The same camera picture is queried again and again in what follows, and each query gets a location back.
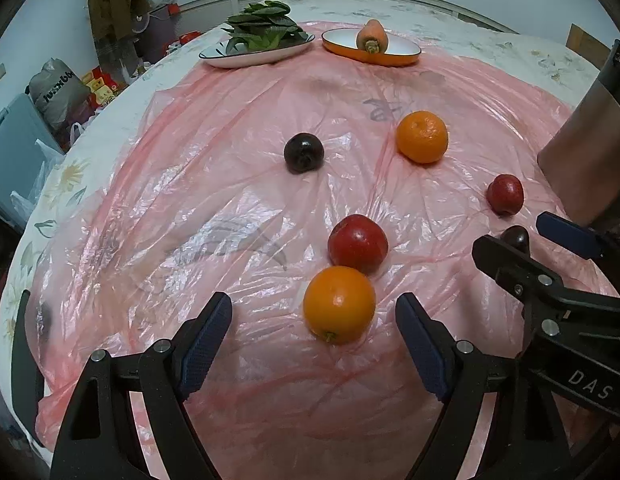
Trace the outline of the purple bin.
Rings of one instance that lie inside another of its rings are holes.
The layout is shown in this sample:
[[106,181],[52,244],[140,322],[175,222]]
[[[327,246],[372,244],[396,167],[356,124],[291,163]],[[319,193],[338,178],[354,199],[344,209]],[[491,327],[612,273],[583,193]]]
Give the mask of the purple bin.
[[170,8],[162,6],[150,12],[150,22],[135,43],[136,52],[142,60],[156,63],[165,55],[166,50],[176,42],[176,29]]

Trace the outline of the dark plum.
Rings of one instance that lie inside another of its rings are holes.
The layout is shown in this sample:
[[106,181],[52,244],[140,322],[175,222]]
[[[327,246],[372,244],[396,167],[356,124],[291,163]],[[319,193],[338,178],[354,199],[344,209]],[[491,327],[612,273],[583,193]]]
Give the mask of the dark plum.
[[530,238],[523,226],[510,226],[501,235],[500,240],[523,254],[530,255]]
[[292,174],[319,169],[324,162],[324,147],[317,136],[308,132],[295,134],[285,144],[284,160]]

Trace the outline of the grey bag with lettering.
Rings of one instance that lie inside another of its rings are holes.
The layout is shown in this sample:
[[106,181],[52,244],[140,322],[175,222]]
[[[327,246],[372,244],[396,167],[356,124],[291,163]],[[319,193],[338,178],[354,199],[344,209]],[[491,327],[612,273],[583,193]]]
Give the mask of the grey bag with lettering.
[[90,89],[59,58],[46,61],[30,79],[28,89],[34,106],[53,131],[63,128],[90,94]]

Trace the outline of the orange rimmed plate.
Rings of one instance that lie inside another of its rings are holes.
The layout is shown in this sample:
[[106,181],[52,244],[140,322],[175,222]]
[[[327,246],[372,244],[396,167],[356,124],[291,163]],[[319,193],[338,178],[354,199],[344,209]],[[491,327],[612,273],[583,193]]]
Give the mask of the orange rimmed plate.
[[333,54],[358,62],[385,67],[414,65],[422,53],[414,41],[388,32],[386,41],[368,40],[358,44],[359,31],[335,28],[322,34],[323,47]]

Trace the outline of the pink plastic sheet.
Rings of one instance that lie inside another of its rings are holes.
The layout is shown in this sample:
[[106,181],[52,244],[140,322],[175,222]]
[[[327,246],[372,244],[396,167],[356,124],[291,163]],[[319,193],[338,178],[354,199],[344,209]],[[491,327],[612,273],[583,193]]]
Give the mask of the pink plastic sheet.
[[[449,145],[431,165],[398,151],[396,129],[427,110]],[[522,180],[515,222],[562,207],[537,155],[572,112],[551,93],[439,49],[414,66],[366,65],[320,46],[290,60],[197,64],[155,93],[109,179],[56,229],[32,283],[28,338],[48,384],[36,430],[52,448],[91,353],[147,349],[214,292],[233,323],[186,408],[225,479],[401,479],[440,406],[395,323],[413,292],[482,351],[514,356],[520,304],[474,266],[476,238],[508,222],[485,200],[499,174]],[[286,167],[312,133],[323,165]],[[376,307],[352,344],[309,332],[302,297],[330,264],[327,239],[350,214],[385,232]]]

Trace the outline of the green leafy vegetables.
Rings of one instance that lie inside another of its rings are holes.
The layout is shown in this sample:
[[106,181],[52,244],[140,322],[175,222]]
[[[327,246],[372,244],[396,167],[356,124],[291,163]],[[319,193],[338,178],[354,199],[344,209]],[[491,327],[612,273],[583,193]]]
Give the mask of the green leafy vegetables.
[[237,46],[259,52],[293,46],[305,40],[308,32],[289,17],[290,12],[292,9],[283,1],[249,3],[242,12],[225,21],[224,31],[229,35],[226,53]]

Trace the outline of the white oval plate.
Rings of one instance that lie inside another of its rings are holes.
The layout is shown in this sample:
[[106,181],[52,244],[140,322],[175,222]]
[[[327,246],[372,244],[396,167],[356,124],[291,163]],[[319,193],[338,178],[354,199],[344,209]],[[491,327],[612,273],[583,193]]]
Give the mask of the white oval plate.
[[226,53],[229,40],[223,40],[200,51],[198,57],[209,66],[223,68],[224,70],[234,70],[234,68],[272,64],[293,58],[307,51],[315,39],[316,36],[310,34],[305,40],[293,46],[278,47],[273,50],[259,52],[249,52],[245,46],[237,46],[229,53]]

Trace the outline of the orange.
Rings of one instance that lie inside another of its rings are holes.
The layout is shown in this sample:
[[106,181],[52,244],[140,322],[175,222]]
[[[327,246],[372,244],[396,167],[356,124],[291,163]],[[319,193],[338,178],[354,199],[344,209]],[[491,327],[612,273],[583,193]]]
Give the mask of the orange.
[[398,151],[412,162],[431,165],[446,154],[449,133],[446,124],[436,114],[419,110],[399,122],[396,143]]
[[350,344],[362,337],[376,307],[366,275],[349,266],[330,266],[309,283],[302,313],[310,332],[327,344]]

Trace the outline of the carrot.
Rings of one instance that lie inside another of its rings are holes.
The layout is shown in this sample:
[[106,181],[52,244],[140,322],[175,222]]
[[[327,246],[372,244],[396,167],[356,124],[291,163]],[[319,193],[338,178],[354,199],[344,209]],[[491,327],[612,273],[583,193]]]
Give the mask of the carrot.
[[369,20],[358,32],[357,48],[361,51],[377,54],[385,53],[388,49],[387,32],[377,20]]

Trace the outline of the black phone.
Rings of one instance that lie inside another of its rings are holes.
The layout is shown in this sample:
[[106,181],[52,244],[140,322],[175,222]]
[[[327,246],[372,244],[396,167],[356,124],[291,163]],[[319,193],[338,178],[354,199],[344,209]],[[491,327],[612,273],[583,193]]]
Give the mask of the black phone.
[[16,417],[25,427],[28,436],[32,437],[37,445],[42,445],[37,436],[36,420],[39,401],[43,398],[44,381],[37,363],[34,362],[26,335],[25,315],[29,297],[29,290],[24,289],[15,322],[11,371],[12,404]]

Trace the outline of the wooden headboard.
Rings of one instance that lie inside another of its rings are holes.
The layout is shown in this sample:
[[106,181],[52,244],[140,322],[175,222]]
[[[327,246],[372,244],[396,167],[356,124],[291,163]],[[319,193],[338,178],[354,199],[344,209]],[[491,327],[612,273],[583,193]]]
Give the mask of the wooden headboard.
[[585,32],[576,24],[571,24],[567,36],[566,47],[579,54],[599,70],[605,65],[610,55],[610,47]]

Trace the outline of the red plum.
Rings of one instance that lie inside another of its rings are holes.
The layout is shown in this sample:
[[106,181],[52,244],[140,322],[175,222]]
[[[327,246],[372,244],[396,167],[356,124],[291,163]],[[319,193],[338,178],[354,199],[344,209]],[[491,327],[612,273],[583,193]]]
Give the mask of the red plum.
[[383,229],[362,214],[350,214],[334,227],[327,241],[334,266],[349,266],[363,274],[375,273],[389,250]]
[[498,216],[514,216],[524,204],[523,185],[512,174],[499,174],[489,184],[486,199]]

